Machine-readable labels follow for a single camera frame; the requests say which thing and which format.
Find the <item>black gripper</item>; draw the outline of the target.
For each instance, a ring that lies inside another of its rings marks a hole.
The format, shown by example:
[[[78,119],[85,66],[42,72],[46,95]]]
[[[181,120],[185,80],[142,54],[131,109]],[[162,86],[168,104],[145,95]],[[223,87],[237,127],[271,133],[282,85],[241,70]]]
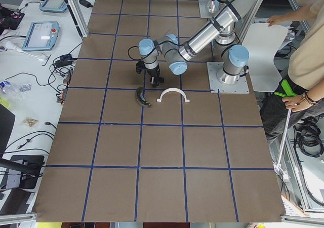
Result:
[[[164,82],[164,78],[160,77],[160,68],[159,66],[152,68],[152,69],[147,69],[148,74],[150,75],[150,83],[153,88],[156,88],[159,83]]]

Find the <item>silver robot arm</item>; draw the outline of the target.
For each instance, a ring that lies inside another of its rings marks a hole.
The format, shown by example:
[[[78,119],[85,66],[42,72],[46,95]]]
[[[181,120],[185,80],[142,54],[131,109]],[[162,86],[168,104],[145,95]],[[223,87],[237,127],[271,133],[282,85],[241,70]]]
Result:
[[[142,56],[136,64],[136,73],[147,71],[151,84],[157,87],[164,82],[160,77],[158,56],[162,55],[170,70],[175,75],[187,70],[187,62],[195,57],[205,46],[217,37],[231,36],[234,24],[250,10],[255,0],[209,0],[206,10],[213,17],[188,41],[179,44],[174,34],[159,39],[143,39],[139,42],[139,53]]]

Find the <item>person right hand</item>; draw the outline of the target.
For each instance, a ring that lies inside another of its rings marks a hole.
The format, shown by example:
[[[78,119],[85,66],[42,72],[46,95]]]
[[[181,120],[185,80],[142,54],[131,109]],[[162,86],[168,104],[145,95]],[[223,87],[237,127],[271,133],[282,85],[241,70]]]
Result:
[[[281,15],[273,15],[267,20],[268,26],[278,25],[281,23]]]

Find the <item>person left hand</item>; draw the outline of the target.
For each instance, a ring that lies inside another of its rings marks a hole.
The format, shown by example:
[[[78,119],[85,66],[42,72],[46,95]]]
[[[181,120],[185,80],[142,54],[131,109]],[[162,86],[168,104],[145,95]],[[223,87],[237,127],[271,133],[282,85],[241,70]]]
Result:
[[[302,95],[284,97],[282,102],[286,109],[290,109],[292,112],[306,110],[310,107],[310,105],[303,99]]]

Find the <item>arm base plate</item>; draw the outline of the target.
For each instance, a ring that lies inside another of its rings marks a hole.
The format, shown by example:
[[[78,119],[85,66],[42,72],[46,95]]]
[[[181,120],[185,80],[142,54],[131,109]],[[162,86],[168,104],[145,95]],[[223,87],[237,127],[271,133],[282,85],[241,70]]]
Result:
[[[198,0],[199,13],[201,18],[212,18],[219,12],[217,0]]]
[[[210,93],[220,94],[249,94],[244,70],[238,75],[228,75],[223,70],[223,62],[207,62]]]

